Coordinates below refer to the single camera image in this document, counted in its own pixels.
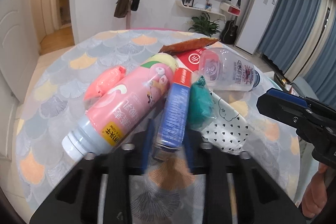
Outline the right hand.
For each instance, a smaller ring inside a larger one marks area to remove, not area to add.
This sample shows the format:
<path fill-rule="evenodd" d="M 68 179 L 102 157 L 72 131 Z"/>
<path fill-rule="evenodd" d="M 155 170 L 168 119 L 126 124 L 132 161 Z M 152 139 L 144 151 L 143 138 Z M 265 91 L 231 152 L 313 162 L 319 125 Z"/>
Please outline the right hand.
<path fill-rule="evenodd" d="M 327 169 L 327 165 L 319 163 L 318 171 L 312 177 L 303 195 L 301 202 L 302 213 L 308 218 L 318 215 L 326 205 L 325 173 Z"/>

